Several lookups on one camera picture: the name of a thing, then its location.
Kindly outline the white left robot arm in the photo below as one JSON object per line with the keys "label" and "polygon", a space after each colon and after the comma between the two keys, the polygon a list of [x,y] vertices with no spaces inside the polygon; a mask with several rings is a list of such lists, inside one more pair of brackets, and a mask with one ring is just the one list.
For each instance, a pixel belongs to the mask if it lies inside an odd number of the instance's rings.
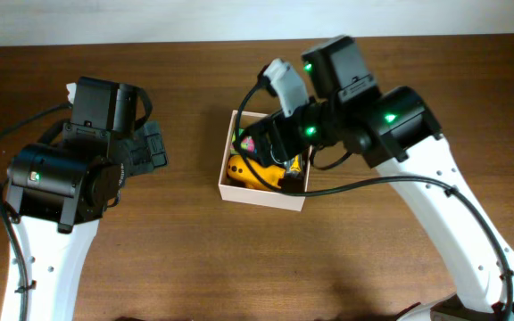
{"label": "white left robot arm", "polygon": [[71,320],[103,214],[128,178],[167,163],[155,121],[121,136],[62,119],[24,147],[0,186],[10,244],[1,319]]}

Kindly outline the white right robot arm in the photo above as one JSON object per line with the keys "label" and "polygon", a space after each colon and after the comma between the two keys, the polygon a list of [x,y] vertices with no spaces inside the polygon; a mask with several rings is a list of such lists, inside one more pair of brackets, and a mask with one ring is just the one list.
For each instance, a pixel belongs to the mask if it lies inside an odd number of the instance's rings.
{"label": "white right robot arm", "polygon": [[415,304],[402,320],[514,320],[514,250],[460,173],[443,131],[410,87],[377,87],[307,100],[246,129],[260,163],[292,159],[311,146],[342,143],[404,199],[440,253],[456,290]]}

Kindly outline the red grey toy truck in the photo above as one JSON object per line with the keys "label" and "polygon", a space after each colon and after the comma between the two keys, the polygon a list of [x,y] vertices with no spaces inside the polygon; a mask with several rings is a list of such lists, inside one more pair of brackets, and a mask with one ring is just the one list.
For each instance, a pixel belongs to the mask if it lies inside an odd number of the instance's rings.
{"label": "red grey toy truck", "polygon": [[285,178],[302,179],[304,177],[304,160],[302,155],[296,155],[284,162]]}

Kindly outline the colourful puzzle cube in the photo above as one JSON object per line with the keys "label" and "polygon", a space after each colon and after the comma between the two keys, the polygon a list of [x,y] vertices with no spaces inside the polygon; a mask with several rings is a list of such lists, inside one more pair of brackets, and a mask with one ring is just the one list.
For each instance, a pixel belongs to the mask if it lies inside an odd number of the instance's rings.
{"label": "colourful puzzle cube", "polygon": [[[244,129],[240,128],[238,131],[238,134],[240,136],[243,136],[244,139],[242,140],[240,147],[242,150],[249,154],[256,154],[257,149],[255,142],[253,141],[253,138],[250,135],[244,135]],[[230,145],[230,153],[231,154],[238,154],[238,151],[235,149],[235,141],[236,141],[236,135],[232,135],[231,138],[231,145]]]}

